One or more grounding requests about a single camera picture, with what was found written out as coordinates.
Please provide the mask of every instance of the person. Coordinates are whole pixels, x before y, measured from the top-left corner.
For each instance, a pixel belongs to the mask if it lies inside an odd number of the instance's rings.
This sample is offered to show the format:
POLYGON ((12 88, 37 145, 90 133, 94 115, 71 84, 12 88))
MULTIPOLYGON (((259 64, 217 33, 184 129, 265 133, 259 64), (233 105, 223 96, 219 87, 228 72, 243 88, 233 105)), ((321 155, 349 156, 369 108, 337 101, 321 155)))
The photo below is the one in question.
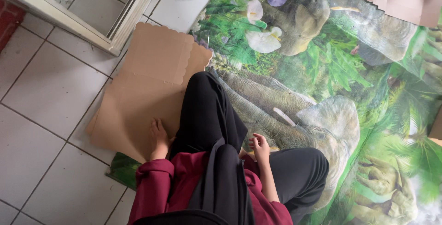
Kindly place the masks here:
POLYGON ((270 154, 257 133, 254 155, 245 153, 247 132, 217 78, 193 75, 176 137, 152 120, 152 154, 136 172, 129 224, 297 224, 321 196, 328 160, 314 148, 270 154))

